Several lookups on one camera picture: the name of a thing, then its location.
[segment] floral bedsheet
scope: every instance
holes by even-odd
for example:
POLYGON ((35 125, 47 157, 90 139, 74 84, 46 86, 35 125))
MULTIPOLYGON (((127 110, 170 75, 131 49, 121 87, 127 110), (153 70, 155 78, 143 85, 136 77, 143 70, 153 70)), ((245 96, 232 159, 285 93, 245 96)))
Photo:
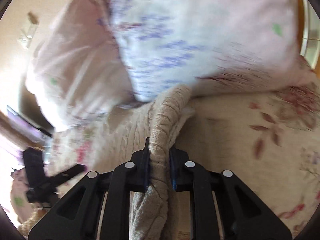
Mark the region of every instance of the floral bedsheet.
MULTIPOLYGON (((193 99, 195 117, 182 128, 177 146, 207 169, 234 171, 297 236, 320 203, 319 87, 315 82, 193 99)), ((97 152, 104 149, 107 118, 56 133, 49 174, 75 163, 94 168, 97 152)), ((60 186, 59 193, 64 195, 83 175, 60 186)), ((181 225, 180 231, 188 229, 181 225)))

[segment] beige towel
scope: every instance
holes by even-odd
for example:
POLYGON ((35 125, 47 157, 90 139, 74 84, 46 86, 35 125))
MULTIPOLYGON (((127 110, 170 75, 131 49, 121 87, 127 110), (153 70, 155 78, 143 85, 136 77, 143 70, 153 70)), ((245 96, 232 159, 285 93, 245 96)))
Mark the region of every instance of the beige towel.
POLYGON ((115 109, 97 132, 95 141, 105 140, 94 157, 93 169, 113 170, 130 160, 134 151, 144 147, 150 137, 150 185, 145 194, 134 193, 131 207, 130 239, 177 239, 178 201, 172 192, 168 167, 169 148, 185 121, 193 114, 185 108, 190 89, 180 85, 137 109, 115 109))

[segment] pillowcase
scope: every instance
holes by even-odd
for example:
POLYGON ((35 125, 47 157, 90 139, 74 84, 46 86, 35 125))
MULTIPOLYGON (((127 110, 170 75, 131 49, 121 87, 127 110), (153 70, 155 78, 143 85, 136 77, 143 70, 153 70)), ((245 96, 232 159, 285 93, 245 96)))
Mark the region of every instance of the pillowcase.
POLYGON ((109 0, 136 98, 177 84, 194 95, 275 90, 311 79, 292 0, 109 0))
POLYGON ((118 46, 95 0, 72 0, 38 46, 26 87, 56 131, 133 100, 118 46))

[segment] black clip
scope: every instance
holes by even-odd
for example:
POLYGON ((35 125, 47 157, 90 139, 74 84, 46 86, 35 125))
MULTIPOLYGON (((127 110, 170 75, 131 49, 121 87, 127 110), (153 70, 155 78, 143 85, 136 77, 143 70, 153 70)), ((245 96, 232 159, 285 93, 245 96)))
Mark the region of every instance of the black clip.
POLYGON ((100 239, 129 239, 130 192, 149 185, 149 138, 114 171, 90 171, 31 229, 29 240, 95 240, 105 193, 100 239))
POLYGON ((290 230, 232 171, 207 171, 174 147, 170 170, 173 189, 190 191, 191 239, 220 239, 214 191, 224 239, 292 240, 290 230))
POLYGON ((58 200, 57 186, 65 183, 84 171, 85 166, 77 164, 56 176, 46 177, 42 152, 28 148, 22 153, 29 190, 26 192, 30 203, 40 203, 43 208, 51 208, 58 200))

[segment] wall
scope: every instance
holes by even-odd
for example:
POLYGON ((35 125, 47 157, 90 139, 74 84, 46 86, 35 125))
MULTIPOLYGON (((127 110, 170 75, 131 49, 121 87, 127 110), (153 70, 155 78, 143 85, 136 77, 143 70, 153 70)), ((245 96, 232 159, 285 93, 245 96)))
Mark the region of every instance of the wall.
POLYGON ((6 105, 18 109, 21 75, 25 72, 32 52, 46 37, 48 26, 55 15, 70 0, 12 0, 0 20, 0 111, 6 105), (20 29, 31 11, 38 17, 39 27, 28 50, 17 42, 20 29))

